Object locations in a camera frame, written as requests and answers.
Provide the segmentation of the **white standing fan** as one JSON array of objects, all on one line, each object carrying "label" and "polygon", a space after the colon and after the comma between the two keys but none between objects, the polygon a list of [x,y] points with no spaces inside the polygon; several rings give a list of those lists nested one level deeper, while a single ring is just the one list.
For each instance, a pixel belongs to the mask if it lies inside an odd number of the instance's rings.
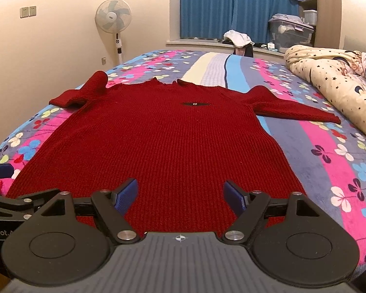
[{"label": "white standing fan", "polygon": [[115,38],[119,64],[123,63],[121,34],[129,27],[131,19],[131,8],[124,0],[106,0],[96,10],[96,25],[104,32],[113,34]]}]

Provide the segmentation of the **small clear shelf bin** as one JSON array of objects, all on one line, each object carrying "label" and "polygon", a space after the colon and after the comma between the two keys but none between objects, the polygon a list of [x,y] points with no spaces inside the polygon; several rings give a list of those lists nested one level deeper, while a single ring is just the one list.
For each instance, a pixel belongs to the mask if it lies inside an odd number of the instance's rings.
[{"label": "small clear shelf bin", "polygon": [[317,11],[313,9],[303,10],[304,22],[311,26],[317,25]]}]

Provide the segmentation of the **blue window curtain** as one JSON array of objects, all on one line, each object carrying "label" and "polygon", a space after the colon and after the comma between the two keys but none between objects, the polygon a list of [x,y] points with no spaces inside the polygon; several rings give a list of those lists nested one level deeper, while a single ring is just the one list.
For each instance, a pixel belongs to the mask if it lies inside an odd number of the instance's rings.
[{"label": "blue window curtain", "polygon": [[180,36],[217,38],[235,30],[253,42],[270,41],[268,21],[277,14],[297,15],[290,0],[180,0]]}]

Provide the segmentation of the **white clothes pile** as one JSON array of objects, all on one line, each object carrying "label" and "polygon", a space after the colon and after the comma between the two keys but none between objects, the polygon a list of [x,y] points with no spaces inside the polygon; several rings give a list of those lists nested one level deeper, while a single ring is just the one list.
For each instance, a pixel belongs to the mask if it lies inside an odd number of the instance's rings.
[{"label": "white clothes pile", "polygon": [[229,30],[225,32],[223,38],[225,40],[230,40],[236,48],[245,48],[248,45],[252,46],[254,44],[250,36],[234,30]]}]

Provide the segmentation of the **dark bag on sill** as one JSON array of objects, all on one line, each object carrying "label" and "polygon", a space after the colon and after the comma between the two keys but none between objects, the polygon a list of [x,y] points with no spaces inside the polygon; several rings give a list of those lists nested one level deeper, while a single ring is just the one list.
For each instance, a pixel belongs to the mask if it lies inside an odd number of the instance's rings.
[{"label": "dark bag on sill", "polygon": [[248,44],[248,45],[246,45],[244,47],[241,47],[241,48],[238,48],[238,47],[235,46],[235,49],[233,51],[233,55],[253,58],[254,57],[253,45]]}]

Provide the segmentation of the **wooden shelf unit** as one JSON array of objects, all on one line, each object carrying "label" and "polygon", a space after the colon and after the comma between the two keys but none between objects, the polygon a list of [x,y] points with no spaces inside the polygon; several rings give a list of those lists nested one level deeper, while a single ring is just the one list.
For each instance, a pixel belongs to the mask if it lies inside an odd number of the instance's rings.
[{"label": "wooden shelf unit", "polygon": [[299,3],[299,14],[317,11],[317,23],[312,45],[321,48],[340,48],[342,0],[308,0]]}]

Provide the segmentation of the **red knitted sweater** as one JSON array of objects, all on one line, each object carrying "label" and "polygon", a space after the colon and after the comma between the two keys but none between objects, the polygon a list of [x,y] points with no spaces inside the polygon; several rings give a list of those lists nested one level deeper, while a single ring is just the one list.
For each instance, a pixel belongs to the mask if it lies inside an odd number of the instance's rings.
[{"label": "red knitted sweater", "polygon": [[96,72],[80,89],[51,100],[74,108],[12,183],[8,196],[58,188],[89,197],[136,179],[126,214],[138,233],[224,232],[234,215],[223,185],[285,198],[303,187],[260,116],[338,122],[334,114],[277,98],[151,79],[107,87]]}]

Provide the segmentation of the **double wall switch plate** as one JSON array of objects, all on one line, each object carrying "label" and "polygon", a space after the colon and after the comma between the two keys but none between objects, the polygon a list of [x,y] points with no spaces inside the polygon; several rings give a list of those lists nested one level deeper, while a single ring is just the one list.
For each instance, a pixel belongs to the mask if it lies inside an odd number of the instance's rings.
[{"label": "double wall switch plate", "polygon": [[21,7],[20,8],[20,18],[26,18],[26,17],[34,17],[37,15],[37,7],[36,6],[30,6],[30,7]]}]

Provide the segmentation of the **clear plastic storage box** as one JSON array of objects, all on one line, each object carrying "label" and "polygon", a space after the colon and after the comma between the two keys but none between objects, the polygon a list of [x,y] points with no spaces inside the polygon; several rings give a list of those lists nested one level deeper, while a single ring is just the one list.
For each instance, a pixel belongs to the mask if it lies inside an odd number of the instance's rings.
[{"label": "clear plastic storage box", "polygon": [[276,13],[268,21],[271,42],[275,49],[284,53],[294,45],[310,45],[314,27],[304,23],[300,17]]}]

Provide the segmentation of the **cream star-patterned duvet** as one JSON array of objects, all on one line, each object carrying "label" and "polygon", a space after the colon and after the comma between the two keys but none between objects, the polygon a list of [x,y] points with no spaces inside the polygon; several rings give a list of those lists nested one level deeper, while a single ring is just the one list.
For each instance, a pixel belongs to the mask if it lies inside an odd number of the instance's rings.
[{"label": "cream star-patterned duvet", "polygon": [[284,60],[366,135],[366,52],[294,45]]}]

